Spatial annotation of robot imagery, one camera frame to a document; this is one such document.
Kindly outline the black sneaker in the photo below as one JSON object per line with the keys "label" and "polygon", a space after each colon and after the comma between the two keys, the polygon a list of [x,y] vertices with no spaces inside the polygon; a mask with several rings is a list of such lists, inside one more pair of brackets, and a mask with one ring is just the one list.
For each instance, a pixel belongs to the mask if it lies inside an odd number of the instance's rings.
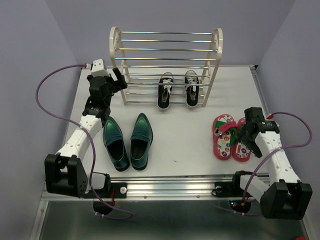
{"label": "black sneaker", "polygon": [[186,104],[190,108],[194,108],[198,104],[199,98],[199,78],[195,71],[188,70],[184,77],[184,83],[186,84]]}
{"label": "black sneaker", "polygon": [[173,83],[174,76],[171,72],[165,72],[159,79],[157,105],[161,110],[166,110],[170,105]]}

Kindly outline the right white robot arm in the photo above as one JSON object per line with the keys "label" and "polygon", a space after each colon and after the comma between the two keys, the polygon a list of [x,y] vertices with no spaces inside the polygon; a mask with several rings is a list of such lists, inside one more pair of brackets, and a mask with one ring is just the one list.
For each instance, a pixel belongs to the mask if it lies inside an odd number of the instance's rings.
{"label": "right white robot arm", "polygon": [[265,117],[260,107],[244,111],[245,125],[236,135],[262,161],[253,172],[237,171],[230,182],[231,192],[245,200],[252,196],[266,219],[302,220],[313,190],[293,170],[282,145],[273,115]]}

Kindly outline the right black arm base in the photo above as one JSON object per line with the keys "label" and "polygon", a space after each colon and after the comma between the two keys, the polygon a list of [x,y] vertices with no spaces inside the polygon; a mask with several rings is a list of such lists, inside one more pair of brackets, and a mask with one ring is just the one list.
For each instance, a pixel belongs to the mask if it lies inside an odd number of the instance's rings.
{"label": "right black arm base", "polygon": [[214,183],[214,188],[211,191],[211,195],[218,199],[230,198],[229,208],[223,208],[217,206],[220,209],[232,212],[236,215],[247,216],[247,217],[258,217],[260,213],[251,212],[251,206],[253,199],[247,195],[243,199],[243,190],[239,187],[234,186],[232,181],[218,181]]}

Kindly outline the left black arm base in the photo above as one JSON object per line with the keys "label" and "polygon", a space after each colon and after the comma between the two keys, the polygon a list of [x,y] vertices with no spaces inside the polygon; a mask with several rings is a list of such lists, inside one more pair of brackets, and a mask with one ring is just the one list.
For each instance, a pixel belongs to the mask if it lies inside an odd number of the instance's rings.
{"label": "left black arm base", "polygon": [[[114,207],[116,200],[127,198],[127,186],[128,184],[126,182],[111,182],[110,186],[102,189],[96,189],[95,191],[101,198],[107,199],[107,203],[109,205]],[[113,211],[113,209],[101,203],[91,190],[88,193],[85,193],[83,198],[85,200],[95,199],[92,204],[93,210],[99,214],[108,215]]]}

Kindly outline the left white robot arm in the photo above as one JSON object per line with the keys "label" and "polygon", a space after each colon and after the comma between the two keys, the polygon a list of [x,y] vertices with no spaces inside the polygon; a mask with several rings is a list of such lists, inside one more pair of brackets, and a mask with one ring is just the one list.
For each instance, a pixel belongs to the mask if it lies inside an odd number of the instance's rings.
{"label": "left white robot arm", "polygon": [[111,99],[115,93],[128,87],[120,70],[113,68],[98,73],[94,70],[87,77],[89,97],[76,129],[67,142],[55,154],[48,154],[44,160],[46,190],[81,198],[93,186],[93,173],[87,173],[83,158],[93,144],[94,137],[107,123],[111,113]]}

